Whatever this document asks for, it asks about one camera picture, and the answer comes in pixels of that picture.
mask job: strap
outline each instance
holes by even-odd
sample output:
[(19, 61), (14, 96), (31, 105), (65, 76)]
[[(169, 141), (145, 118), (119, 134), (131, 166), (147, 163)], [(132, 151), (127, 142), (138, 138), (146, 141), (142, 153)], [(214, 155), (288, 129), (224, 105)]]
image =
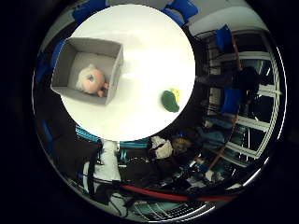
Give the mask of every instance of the strap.
[(98, 141), (98, 143), (99, 143), (99, 148), (98, 150), (95, 150), (91, 156), (90, 164), (88, 166), (88, 173), (87, 173), (87, 187), (90, 193), (90, 197), (93, 200), (94, 200), (94, 184), (93, 184), (94, 167), (95, 167), (97, 155), (99, 151), (102, 150), (103, 148), (103, 144), (101, 143), (101, 141)]

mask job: blue chair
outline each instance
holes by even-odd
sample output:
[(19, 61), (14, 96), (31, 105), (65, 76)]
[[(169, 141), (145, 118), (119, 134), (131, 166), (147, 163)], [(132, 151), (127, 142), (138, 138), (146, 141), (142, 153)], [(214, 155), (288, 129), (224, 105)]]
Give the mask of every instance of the blue chair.
[(60, 50), (62, 49), (62, 47), (63, 47), (63, 45), (64, 45), (64, 42), (65, 42), (65, 39), (60, 40), (60, 41), (56, 44), (56, 46), (55, 46), (55, 48), (54, 48), (54, 51), (53, 51), (52, 56), (51, 56), (51, 58), (50, 58), (50, 68), (51, 68), (51, 69), (54, 69), (54, 67), (55, 67), (56, 61), (57, 61), (57, 59), (58, 59)]
[(184, 21), (182, 21), (177, 14), (173, 13), (170, 10), (167, 10), (166, 8), (162, 9), (161, 11), (165, 15), (167, 15), (168, 17), (170, 17), (173, 21), (175, 21), (177, 23), (177, 25), (179, 25), (180, 27), (182, 27), (184, 25)]
[(230, 50), (229, 48), (232, 46), (233, 37), (232, 32), (227, 24), (222, 26), (219, 30), (216, 30), (215, 43), (221, 52)]
[(48, 124), (46, 123), (45, 120), (42, 120), (42, 128), (44, 130), (44, 133), (47, 138), (47, 147), (45, 148), (47, 154), (52, 158), (53, 156), (53, 142), (54, 142), (54, 137), (50, 132), (50, 128)]
[(224, 102), (221, 107), (221, 113), (238, 114), (242, 101), (241, 90), (224, 88)]
[(50, 66), (45, 63), (45, 54), (40, 51), (36, 59), (36, 83), (40, 83), (42, 77), (50, 70)]
[(198, 8), (189, 0), (174, 0), (171, 4), (166, 5), (165, 8), (170, 8), (178, 11), (185, 23), (189, 22), (189, 18), (198, 13)]
[(82, 24), (94, 12), (107, 8), (108, 5), (106, 1), (107, 0), (90, 0), (76, 8), (73, 11), (72, 16), (75, 19), (77, 25)]

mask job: pink plush toy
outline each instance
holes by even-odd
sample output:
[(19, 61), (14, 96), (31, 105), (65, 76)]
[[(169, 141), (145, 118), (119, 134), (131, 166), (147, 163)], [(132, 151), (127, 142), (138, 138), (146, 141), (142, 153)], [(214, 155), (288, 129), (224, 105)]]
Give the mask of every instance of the pink plush toy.
[(83, 68), (79, 72), (76, 87), (80, 91), (84, 91), (89, 94), (96, 93), (99, 97), (103, 97), (103, 89), (107, 90), (109, 85), (105, 82), (103, 72), (96, 69), (91, 63), (88, 67)]

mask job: white cloth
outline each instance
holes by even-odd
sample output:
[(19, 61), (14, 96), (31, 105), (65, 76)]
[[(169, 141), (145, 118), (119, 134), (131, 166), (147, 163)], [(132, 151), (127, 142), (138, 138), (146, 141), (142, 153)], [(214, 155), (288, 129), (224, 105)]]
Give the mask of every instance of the white cloth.
[[(119, 166), (118, 166), (118, 159), (116, 156), (116, 152), (118, 150), (118, 144), (117, 142), (108, 141), (108, 140), (102, 140), (103, 143), (103, 151), (100, 155), (100, 160), (103, 163), (102, 165), (95, 164), (94, 167), (94, 173), (93, 176), (98, 179), (103, 179), (107, 181), (111, 180), (121, 180), (121, 175), (119, 172)], [(83, 177), (83, 185), (84, 188), (88, 191), (88, 185), (87, 185), (87, 173), (88, 173), (88, 167), (89, 162), (85, 162), (83, 174), (85, 176)], [(94, 188), (96, 189), (98, 187), (98, 184), (94, 183)]]
[(156, 148), (158, 147), (160, 144), (165, 144), (166, 140), (159, 137), (159, 136), (153, 136), (151, 137), (151, 148)]
[(172, 155), (174, 149), (172, 148), (169, 140), (165, 140), (159, 136), (153, 136), (151, 137), (150, 140), (151, 140), (151, 148), (156, 148), (162, 145), (161, 147), (158, 147), (155, 150), (157, 159), (164, 159)]

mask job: window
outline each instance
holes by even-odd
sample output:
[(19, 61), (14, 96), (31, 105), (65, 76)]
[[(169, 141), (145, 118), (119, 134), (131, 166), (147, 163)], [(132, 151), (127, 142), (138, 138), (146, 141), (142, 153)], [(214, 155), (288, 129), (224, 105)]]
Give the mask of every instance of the window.
[(265, 51), (267, 48), (259, 34), (234, 35), (239, 52), (241, 51)]

